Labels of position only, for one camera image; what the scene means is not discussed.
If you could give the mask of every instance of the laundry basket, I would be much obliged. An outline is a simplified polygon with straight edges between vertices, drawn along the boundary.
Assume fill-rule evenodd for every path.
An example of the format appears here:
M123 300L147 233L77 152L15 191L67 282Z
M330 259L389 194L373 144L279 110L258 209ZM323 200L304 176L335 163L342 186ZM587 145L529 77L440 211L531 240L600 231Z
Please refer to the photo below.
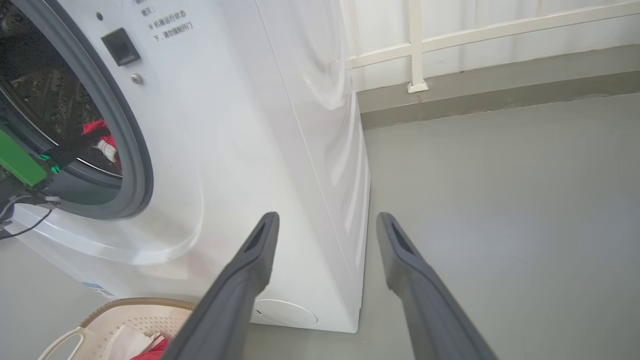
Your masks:
M171 341L194 309L186 301L160 297L136 297L107 303L94 311L80 326L49 345L39 360L47 359L58 346L74 335L80 342L68 360L100 360L114 334L122 326L130 326L151 336L160 332Z

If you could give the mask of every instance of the washing machine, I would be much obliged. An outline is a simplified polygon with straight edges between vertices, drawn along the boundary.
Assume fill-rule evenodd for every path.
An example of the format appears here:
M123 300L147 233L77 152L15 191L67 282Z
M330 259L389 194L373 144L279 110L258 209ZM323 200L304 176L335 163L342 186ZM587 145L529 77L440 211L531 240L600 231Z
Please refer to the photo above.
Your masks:
M252 321L357 331L370 175L338 1L1 3L3 129L38 153L104 119L119 155L56 175L20 241L109 299L197 302L277 211Z

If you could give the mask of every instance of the gray baseboard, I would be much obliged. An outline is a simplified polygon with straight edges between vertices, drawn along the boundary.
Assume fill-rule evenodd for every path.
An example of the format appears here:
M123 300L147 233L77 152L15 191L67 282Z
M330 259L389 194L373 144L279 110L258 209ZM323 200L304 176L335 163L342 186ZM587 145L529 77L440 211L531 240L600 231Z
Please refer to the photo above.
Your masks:
M640 45L509 63L358 93L364 129L640 92Z

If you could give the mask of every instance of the white wall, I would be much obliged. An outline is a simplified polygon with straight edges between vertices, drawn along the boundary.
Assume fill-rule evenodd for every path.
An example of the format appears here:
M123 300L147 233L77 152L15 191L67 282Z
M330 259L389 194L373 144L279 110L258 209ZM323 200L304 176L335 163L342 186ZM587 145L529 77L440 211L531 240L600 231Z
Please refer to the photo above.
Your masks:
M407 43L407 0L342 0L350 55ZM536 0L484 0L483 26L534 17ZM611 0L546 0L546 13L598 6ZM472 29L474 0L422 0L422 36L435 37ZM425 53L426 78L607 47L640 44L640 15L548 29ZM353 71L357 91L411 80L409 57L368 65Z

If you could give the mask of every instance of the cable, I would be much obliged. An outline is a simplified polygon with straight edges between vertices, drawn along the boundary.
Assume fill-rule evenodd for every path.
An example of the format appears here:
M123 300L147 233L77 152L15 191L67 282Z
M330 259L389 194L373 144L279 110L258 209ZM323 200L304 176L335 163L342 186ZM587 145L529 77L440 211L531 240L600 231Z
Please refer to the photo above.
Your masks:
M22 230L22 231L21 231L21 232L19 232L19 233L15 233L15 234L7 235L7 236L0 236L0 240L4 240L4 239L8 239L8 238L13 238L14 236L22 235L22 234L26 233L26 232L27 232L27 231L29 231L29 230L33 230L33 228L35 228L36 226L40 225L40 223L41 223L41 222L43 222L43 221L44 221L44 219L46 219L46 218L51 214L51 212L52 212L52 211L53 211L53 209L50 209L50 210L49 210L49 212L48 212L45 216L43 216L40 220L38 220L38 222L37 222L37 223L33 224L33 226L32 226L32 227L30 227L29 229Z
M7 209L9 209L9 207L11 206L11 204L13 204L14 202L23 199L25 197L30 197L31 195L23 195L23 196L18 196L16 198L14 198L13 200L9 200L9 203L4 207L4 209L2 210L2 213L0 213L0 218L2 218L4 216L4 213L6 213Z

